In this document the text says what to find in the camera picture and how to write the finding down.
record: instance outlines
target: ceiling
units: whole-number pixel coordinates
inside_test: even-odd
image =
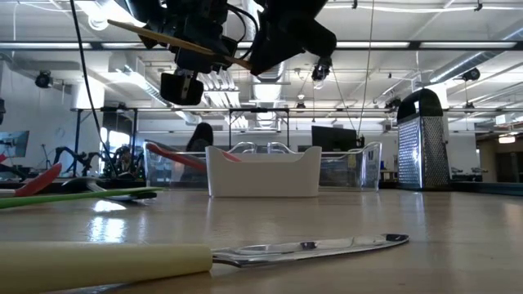
[[[518,22],[523,28],[523,4],[519,0],[489,0],[482,1],[485,7],[515,7],[518,10],[487,10],[473,11],[476,2],[465,0],[377,0],[374,3],[378,8],[394,9],[441,9],[470,7],[466,11],[447,11],[440,13],[399,13],[390,11],[374,11],[373,36],[374,40],[498,40],[498,34]],[[229,3],[241,6],[240,0]],[[359,8],[351,9],[352,2],[329,1],[328,5],[317,16],[317,20],[326,28],[332,30],[337,39],[343,41],[368,40],[370,37],[372,6],[370,1],[359,0]],[[0,38],[3,41],[76,41],[74,23],[68,12],[69,1],[0,1]],[[137,41],[133,33],[118,28],[109,27],[103,31],[95,31],[87,24],[87,15],[79,12],[79,19],[83,25],[84,41]],[[232,37],[239,38],[243,27],[236,16],[229,15],[224,32]],[[321,89],[313,91],[310,72],[317,57],[311,54],[295,56],[285,63],[284,77],[280,81],[280,102],[276,105],[295,107],[298,94],[303,94],[307,108],[328,108],[343,106],[352,107],[383,107],[391,94],[382,93],[397,85],[396,94],[405,96],[411,90],[411,80],[418,73],[430,72],[447,65],[465,51],[336,51],[333,54],[334,72],[327,77]],[[147,80],[157,87],[160,73],[173,70],[176,65],[172,62],[173,54],[168,51],[90,51],[87,53],[87,67],[90,75],[98,77],[107,86],[107,101],[123,101],[129,106],[150,107],[150,96],[136,85],[121,79],[120,73],[114,72],[113,60],[124,56],[129,60],[140,59],[144,62],[143,74]],[[28,71],[38,71],[39,61],[73,61],[79,62],[79,55],[75,51],[47,51],[47,52],[17,52],[16,62]],[[369,78],[365,86],[365,72],[369,58]],[[504,69],[523,61],[523,51],[505,52],[492,60],[478,65],[481,78],[484,82],[470,82],[466,91],[460,81],[448,81],[449,105],[460,106],[466,99],[474,100],[478,97],[493,95],[508,87],[515,87],[509,94],[496,96],[482,103],[478,99],[476,107],[521,107],[523,104],[523,87],[519,89],[517,83],[523,81],[523,66],[516,67],[506,73],[497,74]],[[53,70],[53,76],[67,83],[80,82],[82,75],[78,69],[60,70],[60,64]],[[253,99],[253,78],[249,72],[238,66],[229,69],[235,85],[239,89],[239,101],[247,104]],[[478,118],[491,118],[493,114],[480,114]]]

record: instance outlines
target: white container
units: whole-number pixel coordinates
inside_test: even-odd
[[[208,146],[207,174],[212,197],[315,197],[321,147],[304,154],[234,154],[235,163]]]

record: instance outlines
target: wooden stick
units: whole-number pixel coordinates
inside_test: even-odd
[[[135,25],[124,24],[124,23],[119,22],[119,21],[107,20],[107,22],[109,22],[111,25],[119,27],[120,29],[126,29],[128,31],[131,31],[133,33],[137,33],[137,34],[139,34],[141,36],[144,36],[144,37],[156,40],[158,42],[164,42],[164,43],[167,43],[167,44],[169,44],[171,46],[180,47],[180,48],[183,48],[183,49],[186,49],[186,50],[195,51],[195,52],[198,52],[198,53],[201,53],[201,54],[205,54],[205,55],[208,55],[208,56],[219,56],[219,57],[224,58],[225,60],[229,61],[230,63],[239,65],[239,66],[241,66],[241,67],[243,67],[245,69],[248,69],[248,70],[251,70],[251,68],[252,68],[251,64],[248,63],[248,61],[246,61],[246,60],[241,60],[241,59],[230,57],[230,56],[223,56],[223,55],[215,53],[214,51],[212,51],[212,50],[210,50],[210,49],[208,49],[206,47],[201,47],[200,45],[196,45],[196,44],[184,41],[184,40],[179,39],[179,38],[170,37],[170,36],[167,36],[167,35],[162,34],[162,33],[156,33],[156,32],[151,31],[150,29],[139,28],[139,27],[137,27]]]

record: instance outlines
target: transparent storage box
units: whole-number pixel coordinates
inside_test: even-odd
[[[282,143],[271,142],[266,148],[259,148],[252,142],[238,143],[232,154],[294,153]],[[205,153],[185,152],[205,160]],[[320,162],[320,188],[378,190],[382,143],[371,142],[363,149],[344,153],[323,152]],[[207,175],[181,163],[173,162],[145,149],[146,177],[148,185],[169,188],[208,189]]]

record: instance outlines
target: table surface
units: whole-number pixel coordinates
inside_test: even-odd
[[[318,198],[217,198],[170,191],[141,204],[83,200],[0,213],[0,241],[206,243],[238,247],[402,233],[378,252],[64,293],[523,292],[523,198],[323,192]]]

